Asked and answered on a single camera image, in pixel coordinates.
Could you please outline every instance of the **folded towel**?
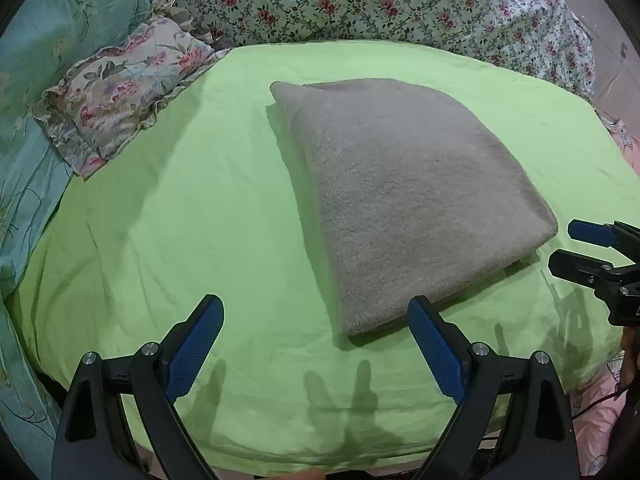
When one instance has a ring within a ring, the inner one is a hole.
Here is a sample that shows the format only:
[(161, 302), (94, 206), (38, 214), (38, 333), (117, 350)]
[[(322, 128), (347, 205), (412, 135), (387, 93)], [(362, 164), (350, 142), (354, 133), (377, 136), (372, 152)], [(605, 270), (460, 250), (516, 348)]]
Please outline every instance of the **folded towel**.
[(302, 149), (342, 329), (404, 317), (535, 250), (558, 222), (518, 161), (437, 90), (387, 79), (271, 85)]

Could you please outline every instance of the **green sheet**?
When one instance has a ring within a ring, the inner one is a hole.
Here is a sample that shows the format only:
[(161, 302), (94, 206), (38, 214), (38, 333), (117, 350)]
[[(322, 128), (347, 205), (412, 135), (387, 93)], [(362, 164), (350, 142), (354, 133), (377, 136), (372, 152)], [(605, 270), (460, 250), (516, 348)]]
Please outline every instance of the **green sheet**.
[[(437, 88), (511, 150), (561, 233), (450, 300), (470, 340), (544, 349), (564, 386), (617, 349), (620, 330), (591, 291), (546, 270), (573, 218), (640, 224), (640, 180), (589, 104), (466, 57), (371, 41), (232, 51), (87, 182), (73, 179), (11, 305), (33, 363), (68, 385), (82, 354), (159, 340), (204, 294), (225, 325), (177, 408), (213, 465), (266, 475), (311, 464), (365, 468), (423, 456), (453, 405), (407, 328), (349, 341), (312, 190), (269, 85), (390, 77)], [(128, 402), (134, 436), (144, 442)]]

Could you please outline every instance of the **screw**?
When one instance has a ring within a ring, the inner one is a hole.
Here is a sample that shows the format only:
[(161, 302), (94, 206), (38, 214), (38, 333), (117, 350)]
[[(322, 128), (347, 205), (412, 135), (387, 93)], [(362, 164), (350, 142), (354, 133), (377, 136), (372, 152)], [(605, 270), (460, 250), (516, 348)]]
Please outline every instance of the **screw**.
[(536, 361), (538, 361), (541, 365), (546, 365), (549, 361), (551, 361), (551, 359), (549, 358), (549, 354), (543, 352), (542, 350), (538, 350), (535, 353), (534, 357), (536, 358)]
[(142, 347), (142, 355), (153, 355), (158, 351), (158, 343), (147, 343)]
[(86, 354), (84, 354), (82, 356), (82, 362), (85, 365), (90, 365), (91, 363), (93, 363), (95, 361), (95, 358), (98, 357), (98, 354), (95, 352), (87, 352)]
[(474, 351), (474, 354), (483, 356), (489, 353), (489, 347), (484, 343), (474, 343), (471, 349)]

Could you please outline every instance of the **tile floor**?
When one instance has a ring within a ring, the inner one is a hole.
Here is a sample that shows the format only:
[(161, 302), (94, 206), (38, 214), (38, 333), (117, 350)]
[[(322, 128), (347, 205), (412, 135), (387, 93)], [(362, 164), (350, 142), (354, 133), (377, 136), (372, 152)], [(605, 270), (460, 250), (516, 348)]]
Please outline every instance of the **tile floor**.
[(592, 37), (596, 108), (640, 134), (640, 57), (604, 0), (566, 0)]

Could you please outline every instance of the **ruffled pillowcase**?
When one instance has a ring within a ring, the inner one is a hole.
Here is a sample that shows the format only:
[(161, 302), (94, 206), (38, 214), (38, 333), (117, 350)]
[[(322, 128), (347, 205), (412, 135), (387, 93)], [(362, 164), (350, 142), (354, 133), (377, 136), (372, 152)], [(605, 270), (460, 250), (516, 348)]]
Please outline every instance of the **ruffled pillowcase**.
[[(99, 50), (73, 65), (57, 86), (42, 93), (33, 116), (62, 157), (88, 178), (118, 155), (158, 110), (218, 60), (194, 38), (190, 20), (171, 4), (155, 13), (125, 43)], [(167, 16), (180, 16), (180, 24)]]

